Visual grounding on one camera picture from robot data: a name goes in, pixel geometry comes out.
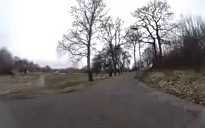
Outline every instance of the distant tree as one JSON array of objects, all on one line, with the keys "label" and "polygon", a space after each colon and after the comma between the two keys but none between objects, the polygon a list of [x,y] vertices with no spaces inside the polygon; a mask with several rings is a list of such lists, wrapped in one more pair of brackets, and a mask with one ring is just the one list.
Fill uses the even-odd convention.
[{"label": "distant tree", "polygon": [[101,39],[105,41],[110,49],[110,54],[112,57],[112,66],[114,69],[114,75],[117,72],[117,53],[115,47],[120,47],[121,44],[121,27],[123,21],[118,17],[115,21],[112,20],[111,16],[105,17],[101,20]]},{"label": "distant tree", "polygon": [[106,6],[103,0],[77,0],[77,3],[77,6],[71,8],[74,17],[72,29],[58,42],[58,49],[68,51],[77,60],[87,57],[88,78],[93,81],[91,54],[95,43],[92,40],[101,18],[106,14]]},{"label": "distant tree", "polygon": [[103,56],[102,54],[97,54],[93,58],[93,65],[92,65],[92,71],[96,74],[101,73],[103,70]]},{"label": "distant tree", "polygon": [[0,75],[13,74],[13,63],[12,54],[5,48],[0,49]]},{"label": "distant tree", "polygon": [[154,57],[154,53],[153,53],[153,48],[151,46],[148,46],[142,54],[142,58],[143,58],[143,62],[145,63],[146,66],[149,66],[150,64],[153,63],[153,57]]},{"label": "distant tree", "polygon": [[131,28],[127,29],[125,34],[125,40],[126,40],[125,46],[126,48],[133,50],[134,67],[137,67],[136,47],[140,38],[141,38],[140,34],[136,33]]}]

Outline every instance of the bare tree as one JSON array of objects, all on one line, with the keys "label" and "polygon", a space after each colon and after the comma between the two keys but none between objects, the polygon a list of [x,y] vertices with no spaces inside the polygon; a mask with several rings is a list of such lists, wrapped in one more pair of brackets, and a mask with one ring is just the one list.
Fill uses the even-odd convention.
[{"label": "bare tree", "polygon": [[162,44],[166,43],[168,33],[176,26],[169,22],[173,18],[168,3],[160,0],[150,1],[146,6],[138,8],[133,14],[146,32],[146,41],[153,45],[155,58],[157,57],[156,43],[159,47],[159,57],[163,56]]},{"label": "bare tree", "polygon": [[78,5],[71,8],[74,17],[69,34],[64,35],[58,42],[60,51],[68,51],[77,60],[87,57],[89,81],[93,81],[91,72],[91,52],[94,35],[98,31],[100,19],[106,14],[103,0],[77,0]]}]

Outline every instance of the tree trunk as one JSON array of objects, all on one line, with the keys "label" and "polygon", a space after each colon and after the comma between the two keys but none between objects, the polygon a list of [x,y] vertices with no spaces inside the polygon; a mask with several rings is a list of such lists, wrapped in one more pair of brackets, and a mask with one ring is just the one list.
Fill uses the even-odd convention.
[{"label": "tree trunk", "polygon": [[134,55],[134,65],[135,65],[135,67],[137,67],[137,64],[136,64],[136,55],[135,55],[135,53],[136,53],[136,49],[135,49],[135,46],[133,47],[133,55]]},{"label": "tree trunk", "polygon": [[110,45],[110,50],[111,50],[111,56],[112,56],[112,63],[113,63],[113,68],[114,68],[114,75],[116,76],[117,68],[116,68],[116,61],[115,61],[115,55],[114,55],[114,48],[112,46],[112,43],[109,42]]},{"label": "tree trunk", "polygon": [[141,68],[141,61],[142,61],[142,55],[141,55],[141,47],[140,47],[140,43],[139,43],[139,69]]},{"label": "tree trunk", "polygon": [[90,46],[91,46],[91,38],[89,38],[89,41],[88,41],[88,45],[87,45],[87,70],[88,70],[88,80],[89,81],[93,81],[93,74],[92,74],[92,71],[91,71],[91,66],[90,66]]},{"label": "tree trunk", "polygon": [[156,64],[157,62],[157,49],[156,49],[156,43],[153,43],[153,50],[154,50],[154,58],[153,58],[153,64]]},{"label": "tree trunk", "polygon": [[160,36],[158,34],[157,34],[157,41],[158,41],[158,45],[159,45],[159,62],[162,63],[163,50],[162,50],[161,39],[160,39]]}]

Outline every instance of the road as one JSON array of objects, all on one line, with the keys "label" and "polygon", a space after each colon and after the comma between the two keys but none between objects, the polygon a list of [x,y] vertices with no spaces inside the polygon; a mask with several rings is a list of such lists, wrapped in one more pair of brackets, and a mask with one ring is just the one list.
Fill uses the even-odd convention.
[{"label": "road", "polygon": [[18,128],[196,128],[203,110],[144,86],[133,73],[82,91],[4,104]]}]

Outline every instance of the treeline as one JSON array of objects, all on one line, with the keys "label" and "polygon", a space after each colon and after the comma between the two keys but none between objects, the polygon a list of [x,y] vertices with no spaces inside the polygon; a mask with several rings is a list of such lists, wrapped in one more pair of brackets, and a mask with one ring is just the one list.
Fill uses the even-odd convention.
[{"label": "treeline", "polygon": [[27,72],[49,72],[49,66],[40,67],[27,59],[13,56],[6,48],[0,49],[0,75],[13,75]]}]

